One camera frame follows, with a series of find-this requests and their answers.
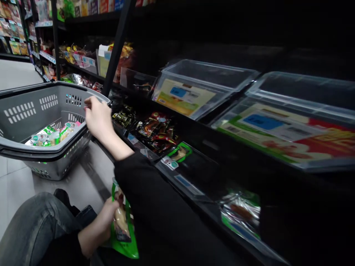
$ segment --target shopping basket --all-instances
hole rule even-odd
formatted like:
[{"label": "shopping basket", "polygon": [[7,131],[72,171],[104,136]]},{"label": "shopping basket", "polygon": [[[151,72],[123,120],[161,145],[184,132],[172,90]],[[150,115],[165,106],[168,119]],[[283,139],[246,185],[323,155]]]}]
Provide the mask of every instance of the shopping basket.
[{"label": "shopping basket", "polygon": [[[94,90],[66,82],[0,91],[0,156],[24,161],[42,178],[63,179],[91,139],[84,110],[84,99],[90,96],[109,103]],[[25,145],[49,125],[58,129],[76,121],[81,125],[56,146]]]}]

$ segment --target black sleeve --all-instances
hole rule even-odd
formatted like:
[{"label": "black sleeve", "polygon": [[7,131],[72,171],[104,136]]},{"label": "black sleeve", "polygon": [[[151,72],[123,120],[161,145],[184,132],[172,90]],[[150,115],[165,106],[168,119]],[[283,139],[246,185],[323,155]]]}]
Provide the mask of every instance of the black sleeve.
[{"label": "black sleeve", "polygon": [[235,260],[158,170],[139,152],[115,163],[115,178],[135,219],[173,245],[184,257],[205,265]]},{"label": "black sleeve", "polygon": [[81,253],[81,247],[78,239],[79,230],[54,239],[46,253],[44,254],[39,266],[44,265],[77,265],[89,266],[90,260]]}]

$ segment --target sausage package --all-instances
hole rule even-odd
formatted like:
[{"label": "sausage package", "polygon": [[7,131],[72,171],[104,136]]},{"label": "sausage package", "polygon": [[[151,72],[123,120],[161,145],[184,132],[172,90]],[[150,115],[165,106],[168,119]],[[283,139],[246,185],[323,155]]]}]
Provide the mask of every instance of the sausage package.
[{"label": "sausage package", "polygon": [[128,258],[138,259],[131,207],[115,178],[112,178],[112,201],[114,200],[119,202],[119,208],[111,224],[111,246]]}]

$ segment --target tiled floor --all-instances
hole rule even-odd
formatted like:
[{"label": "tiled floor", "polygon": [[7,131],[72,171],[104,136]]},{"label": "tiled floor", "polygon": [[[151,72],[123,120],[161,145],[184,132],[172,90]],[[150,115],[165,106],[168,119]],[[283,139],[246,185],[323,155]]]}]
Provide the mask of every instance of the tiled floor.
[{"label": "tiled floor", "polygon": [[[8,60],[0,60],[0,81],[0,91],[43,82],[32,64]],[[79,209],[91,205],[98,213],[110,196],[113,168],[95,143],[89,144],[68,176],[58,182],[33,175],[22,161],[0,156],[0,239],[19,206],[43,191],[53,193],[62,188],[72,205]]]}]

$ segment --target shoe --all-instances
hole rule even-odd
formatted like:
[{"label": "shoe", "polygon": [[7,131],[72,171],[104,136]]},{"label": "shoe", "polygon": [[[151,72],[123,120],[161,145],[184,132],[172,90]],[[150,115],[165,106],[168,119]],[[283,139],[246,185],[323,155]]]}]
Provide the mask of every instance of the shoe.
[{"label": "shoe", "polygon": [[78,215],[80,210],[77,207],[70,205],[69,195],[65,190],[57,188],[54,191],[54,196],[68,208],[68,210],[74,215],[74,217]]}]

